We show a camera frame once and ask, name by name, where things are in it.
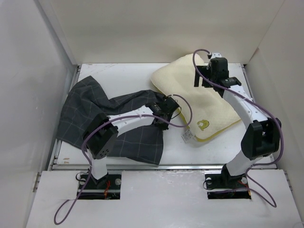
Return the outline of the cream yellow-edged pillow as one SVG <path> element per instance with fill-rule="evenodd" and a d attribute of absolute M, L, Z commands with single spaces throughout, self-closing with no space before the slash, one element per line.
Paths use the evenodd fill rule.
<path fill-rule="evenodd" d="M 206 142 L 225 129 L 240 121 L 231 105 L 212 88 L 195 87 L 195 68 L 192 54 L 185 55 L 154 71 L 152 84 L 164 95 L 174 97 L 181 107 L 185 122 L 190 120 L 189 129 L 199 142 Z"/>

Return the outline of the dark grey checked pillowcase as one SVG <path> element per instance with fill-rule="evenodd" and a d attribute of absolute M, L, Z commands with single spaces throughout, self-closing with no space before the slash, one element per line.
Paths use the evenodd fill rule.
<path fill-rule="evenodd" d="M 76 83 L 63 105 L 56 138 L 76 148 L 83 143 L 84 131 L 100 113 L 117 115 L 151 103 L 153 90 L 142 90 L 109 99 L 101 85 L 91 76 Z M 163 153 L 163 132 L 143 126 L 120 135 L 110 153 L 134 161 L 158 165 Z"/>

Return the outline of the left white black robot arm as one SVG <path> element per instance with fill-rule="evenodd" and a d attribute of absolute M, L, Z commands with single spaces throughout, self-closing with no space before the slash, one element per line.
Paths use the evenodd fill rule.
<path fill-rule="evenodd" d="M 87 181 L 96 189 L 108 182 L 105 157 L 112 152 L 118 136 L 150 125 L 167 130 L 173 113 L 179 107 L 173 98 L 165 97 L 161 102 L 147 103 L 123 114 L 98 114 L 85 130 L 81 146 L 82 152 L 88 151 L 86 158 L 90 173 Z"/>

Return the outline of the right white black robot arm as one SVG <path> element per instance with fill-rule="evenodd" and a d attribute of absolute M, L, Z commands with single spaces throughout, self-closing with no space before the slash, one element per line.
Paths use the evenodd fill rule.
<path fill-rule="evenodd" d="M 253 104 L 241 82 L 229 76 L 228 61 L 224 57 L 212 58 L 207 66 L 195 66 L 194 85 L 213 88 L 232 106 L 246 128 L 240 152 L 223 166 L 220 174 L 205 176 L 206 187 L 214 190 L 244 186 L 241 180 L 248 169 L 278 151 L 281 123 Z"/>

